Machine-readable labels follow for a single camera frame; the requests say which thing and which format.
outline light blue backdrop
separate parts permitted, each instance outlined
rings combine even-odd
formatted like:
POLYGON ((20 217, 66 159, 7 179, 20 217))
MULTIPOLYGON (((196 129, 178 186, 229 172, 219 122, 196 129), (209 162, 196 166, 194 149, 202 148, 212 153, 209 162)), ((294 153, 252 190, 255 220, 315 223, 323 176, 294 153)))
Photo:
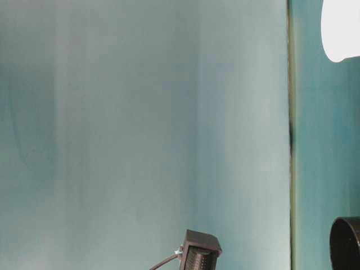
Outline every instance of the light blue backdrop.
POLYGON ((196 13, 0 1, 1 269, 146 269, 194 226, 196 13))
POLYGON ((290 1, 296 270, 330 270, 332 222, 360 215, 360 59, 326 57, 321 8, 290 1))
POLYGON ((200 0, 197 225, 219 269, 290 269, 285 4, 200 0))
POLYGON ((0 268, 147 269, 195 228, 289 269, 285 15, 0 0, 0 268))

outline black cylinder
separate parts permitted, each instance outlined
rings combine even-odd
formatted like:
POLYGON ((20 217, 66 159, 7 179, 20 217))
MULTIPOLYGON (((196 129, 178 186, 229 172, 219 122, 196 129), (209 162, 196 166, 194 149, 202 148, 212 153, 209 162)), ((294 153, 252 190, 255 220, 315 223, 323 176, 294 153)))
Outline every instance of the black cylinder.
POLYGON ((333 270, 360 269, 360 217, 337 218, 331 227, 330 257, 333 270))

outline bright light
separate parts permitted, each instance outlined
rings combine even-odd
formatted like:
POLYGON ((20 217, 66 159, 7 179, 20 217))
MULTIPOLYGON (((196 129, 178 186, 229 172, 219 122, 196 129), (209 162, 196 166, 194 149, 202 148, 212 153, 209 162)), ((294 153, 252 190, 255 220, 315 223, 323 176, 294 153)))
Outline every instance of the bright light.
POLYGON ((333 62, 360 56, 360 0, 324 0, 321 38, 333 62))

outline black cable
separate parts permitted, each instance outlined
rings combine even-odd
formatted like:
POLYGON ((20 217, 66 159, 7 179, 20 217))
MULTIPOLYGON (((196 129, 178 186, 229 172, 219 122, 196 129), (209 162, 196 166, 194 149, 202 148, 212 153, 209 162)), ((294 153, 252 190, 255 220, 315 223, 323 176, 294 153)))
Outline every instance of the black cable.
POLYGON ((156 266, 150 268, 150 270, 158 269, 158 268, 160 268, 161 266, 163 266, 165 263, 168 263, 169 261, 171 261, 171 260, 173 260, 173 259, 176 259, 177 257, 179 257, 179 255, 174 254, 174 255, 166 258, 165 260, 163 260, 161 263, 158 263, 156 266))

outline wall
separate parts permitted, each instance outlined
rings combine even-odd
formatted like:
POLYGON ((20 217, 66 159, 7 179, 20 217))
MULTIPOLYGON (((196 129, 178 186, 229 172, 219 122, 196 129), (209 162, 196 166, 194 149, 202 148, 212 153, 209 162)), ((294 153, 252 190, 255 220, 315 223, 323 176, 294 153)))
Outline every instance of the wall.
POLYGON ((194 226, 197 5, 0 6, 0 268, 170 255, 194 226))
POLYGON ((331 269, 333 220, 360 215, 360 60, 326 57, 321 8, 290 1, 294 269, 331 269))
POLYGON ((200 0, 197 227, 219 269, 290 269, 285 1, 200 0))

